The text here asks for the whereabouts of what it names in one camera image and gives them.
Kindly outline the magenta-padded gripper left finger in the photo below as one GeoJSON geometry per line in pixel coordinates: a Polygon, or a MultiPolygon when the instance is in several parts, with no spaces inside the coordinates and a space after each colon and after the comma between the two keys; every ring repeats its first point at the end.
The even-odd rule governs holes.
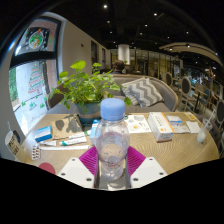
{"type": "Polygon", "coordinates": [[[79,158],[72,157],[58,176],[84,188],[97,187],[99,175],[96,148],[91,147],[79,158]]]}

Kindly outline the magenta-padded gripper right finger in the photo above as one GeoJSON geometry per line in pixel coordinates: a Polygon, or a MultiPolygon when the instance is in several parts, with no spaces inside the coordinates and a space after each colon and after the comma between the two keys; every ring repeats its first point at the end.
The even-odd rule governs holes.
{"type": "Polygon", "coordinates": [[[140,188],[165,177],[167,173],[154,157],[145,157],[133,147],[126,156],[126,183],[128,188],[140,188]]]}

